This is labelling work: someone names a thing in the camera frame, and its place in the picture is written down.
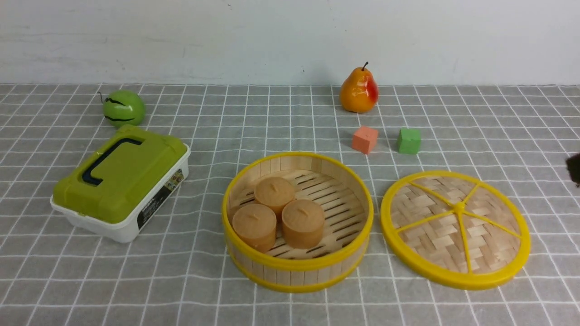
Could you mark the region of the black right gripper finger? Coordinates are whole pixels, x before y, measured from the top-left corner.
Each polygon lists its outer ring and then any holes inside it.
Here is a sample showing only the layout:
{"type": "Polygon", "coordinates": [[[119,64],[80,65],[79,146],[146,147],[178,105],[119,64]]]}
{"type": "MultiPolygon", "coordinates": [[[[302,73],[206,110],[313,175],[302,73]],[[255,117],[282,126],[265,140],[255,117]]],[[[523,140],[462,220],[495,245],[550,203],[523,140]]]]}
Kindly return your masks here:
{"type": "Polygon", "coordinates": [[[576,187],[580,187],[580,153],[566,159],[568,175],[576,187]]]}

